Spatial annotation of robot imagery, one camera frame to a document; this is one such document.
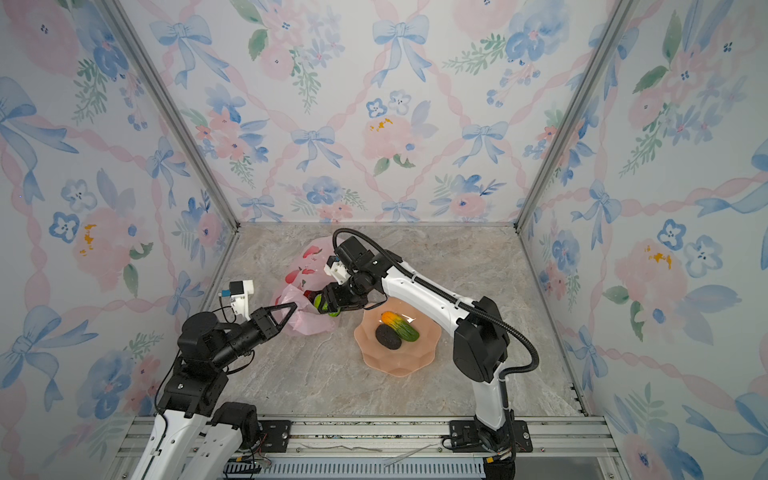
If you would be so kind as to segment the pink plastic bag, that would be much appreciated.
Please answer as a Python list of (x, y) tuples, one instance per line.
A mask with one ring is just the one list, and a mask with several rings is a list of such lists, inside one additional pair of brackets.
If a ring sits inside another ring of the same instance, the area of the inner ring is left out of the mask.
[(286, 335), (314, 336), (337, 329), (336, 317), (322, 315), (304, 296), (307, 291), (322, 290), (334, 279), (325, 272), (328, 258), (334, 254), (330, 236), (320, 237), (301, 249), (290, 263), (287, 273), (280, 279), (272, 295), (274, 305), (295, 302), (294, 312), (283, 329)]

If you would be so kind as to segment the green apple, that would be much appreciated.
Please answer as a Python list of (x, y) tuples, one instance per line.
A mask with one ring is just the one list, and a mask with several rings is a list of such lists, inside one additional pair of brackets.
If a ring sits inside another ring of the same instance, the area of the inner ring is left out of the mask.
[(341, 309), (336, 306), (326, 295), (317, 294), (312, 300), (312, 305), (318, 311), (319, 314), (329, 315), (330, 317), (337, 317), (341, 313)]

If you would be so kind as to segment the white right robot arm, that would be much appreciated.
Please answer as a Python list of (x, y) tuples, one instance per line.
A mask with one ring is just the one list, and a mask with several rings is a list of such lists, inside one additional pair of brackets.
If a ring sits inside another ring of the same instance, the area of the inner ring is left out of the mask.
[(325, 272), (333, 281), (310, 295), (315, 308), (335, 315), (371, 310), (395, 299), (425, 314), (450, 335), (453, 362), (472, 382), (480, 444), (489, 452), (511, 449), (511, 413), (499, 379), (507, 360), (509, 334), (495, 303), (487, 297), (474, 301), (432, 283), (400, 256), (358, 231), (336, 230), (332, 248)]

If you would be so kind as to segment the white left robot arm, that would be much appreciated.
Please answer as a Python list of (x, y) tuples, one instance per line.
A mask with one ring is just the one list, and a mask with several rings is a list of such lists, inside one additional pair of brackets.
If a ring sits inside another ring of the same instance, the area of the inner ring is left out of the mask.
[(222, 322), (212, 311), (184, 322), (133, 478), (220, 479), (237, 453), (259, 469), (264, 453), (287, 451), (290, 421), (262, 421), (256, 406), (219, 398), (234, 362), (276, 337), (296, 310), (289, 302), (258, 308), (241, 323)]

